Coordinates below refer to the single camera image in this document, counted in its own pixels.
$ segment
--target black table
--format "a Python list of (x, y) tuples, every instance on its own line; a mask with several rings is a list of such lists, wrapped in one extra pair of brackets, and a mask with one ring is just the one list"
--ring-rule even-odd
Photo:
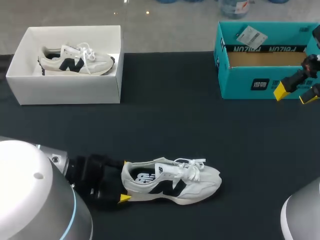
[(212, 199), (92, 210), (93, 240), (282, 240), (286, 199), (320, 176), (319, 103), (223, 100), (212, 52), (124, 57), (121, 104), (20, 106), (0, 80), (0, 136), (71, 157), (206, 158)]

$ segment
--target tiled floor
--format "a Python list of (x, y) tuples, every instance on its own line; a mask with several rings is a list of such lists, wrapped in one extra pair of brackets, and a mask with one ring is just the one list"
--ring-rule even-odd
[[(127, 53), (212, 51), (220, 20), (215, 0), (2, 0), (0, 55), (15, 52), (27, 27), (76, 25), (121, 25)], [(255, 0), (243, 20), (317, 22), (320, 1)]]

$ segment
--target shoe sole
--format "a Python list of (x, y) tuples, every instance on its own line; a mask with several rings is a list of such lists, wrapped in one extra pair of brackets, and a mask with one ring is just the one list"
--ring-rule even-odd
[(111, 57), (113, 64), (109, 69), (105, 69), (103, 71), (99, 71), (99, 72), (95, 72), (95, 73), (79, 73), (79, 72), (75, 72), (75, 71), (49, 71), (49, 70), (45, 70), (41, 63), (40, 60), (38, 59), (38, 63), (42, 69), (42, 75), (43, 76), (102, 76), (102, 75), (106, 75), (109, 73), (109, 71), (114, 67), (116, 60)]
[(210, 195), (196, 198), (196, 199), (181, 199), (181, 198), (177, 198), (175, 196), (164, 195), (163, 193), (143, 194), (143, 193), (139, 193), (139, 192), (128, 191), (127, 194), (129, 196), (131, 196), (131, 198), (128, 200), (129, 202), (144, 202), (144, 201), (152, 201), (155, 199), (169, 199), (179, 205), (189, 205), (189, 204), (195, 204), (200, 201), (203, 201), (203, 200), (211, 197), (214, 193), (215, 192), (211, 193)]

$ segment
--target white shoelace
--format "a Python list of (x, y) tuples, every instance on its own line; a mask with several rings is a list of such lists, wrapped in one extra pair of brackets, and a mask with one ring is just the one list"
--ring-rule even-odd
[(95, 52), (92, 50), (92, 48), (90, 48), (89, 44), (86, 42), (82, 42), (78, 44), (76, 49), (80, 51), (80, 55), (81, 55), (76, 57), (77, 58), (82, 57), (85, 69), (87, 70), (88, 74), (91, 75), (91, 72), (88, 68), (87, 60), (94, 61), (96, 59)]
[(179, 169), (181, 171), (180, 174), (174, 176), (175, 178), (184, 178), (192, 181), (200, 181), (200, 170), (204, 169), (206, 159), (186, 159), (186, 158), (178, 158), (174, 160), (177, 162), (179, 160), (187, 161), (187, 162), (178, 162)]

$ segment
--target white sneaker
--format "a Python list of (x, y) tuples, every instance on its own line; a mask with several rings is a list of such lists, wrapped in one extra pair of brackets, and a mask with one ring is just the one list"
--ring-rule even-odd
[(62, 45), (61, 49), (44, 47), (38, 62), (42, 75), (94, 75), (107, 73), (115, 64), (115, 59), (108, 54), (95, 53), (83, 42), (77, 47)]
[(222, 182), (220, 172), (205, 166), (205, 161), (161, 157), (149, 162), (126, 162), (121, 179), (131, 196), (129, 201), (166, 198), (179, 205), (193, 204), (214, 194)]

